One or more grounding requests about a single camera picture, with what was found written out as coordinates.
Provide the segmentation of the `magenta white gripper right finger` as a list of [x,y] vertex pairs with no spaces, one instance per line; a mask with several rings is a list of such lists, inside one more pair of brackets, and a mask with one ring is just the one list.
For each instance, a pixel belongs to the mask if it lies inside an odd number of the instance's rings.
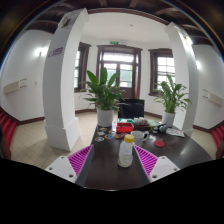
[[166,156],[157,157],[137,145],[134,146],[134,149],[150,182],[155,182],[179,171],[179,168]]

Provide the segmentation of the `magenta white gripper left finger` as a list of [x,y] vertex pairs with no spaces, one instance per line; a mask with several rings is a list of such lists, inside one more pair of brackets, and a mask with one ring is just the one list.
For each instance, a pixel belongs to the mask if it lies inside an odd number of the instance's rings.
[[46,171],[72,183],[84,183],[94,156],[94,146],[87,146],[70,156],[59,156]]

